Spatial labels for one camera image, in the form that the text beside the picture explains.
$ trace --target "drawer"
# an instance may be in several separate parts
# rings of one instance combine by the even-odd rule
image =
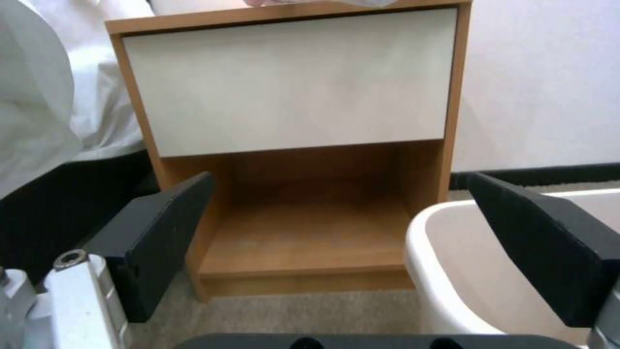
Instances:
[[[123,38],[160,156],[443,138],[456,9]]]

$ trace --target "white wall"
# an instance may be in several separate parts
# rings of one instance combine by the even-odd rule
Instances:
[[[453,171],[620,162],[620,1],[474,0]]]

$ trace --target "white basin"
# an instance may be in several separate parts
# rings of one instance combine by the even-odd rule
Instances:
[[[550,194],[620,231],[620,189]],[[425,209],[409,225],[405,263],[422,305],[423,333],[528,333],[584,345],[504,252],[473,200]]]

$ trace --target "bedside table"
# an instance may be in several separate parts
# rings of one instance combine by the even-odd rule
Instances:
[[[405,231],[447,197],[470,8],[106,23],[160,187],[216,178],[186,256],[200,299],[413,286]]]

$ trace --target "gray carpet floor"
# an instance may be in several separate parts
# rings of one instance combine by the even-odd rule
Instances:
[[[620,181],[532,187],[552,193],[620,188]],[[469,199],[467,191],[451,200]],[[135,348],[171,348],[205,333],[416,333],[420,304],[415,290],[217,297],[198,302],[180,272],[153,317],[131,324]]]

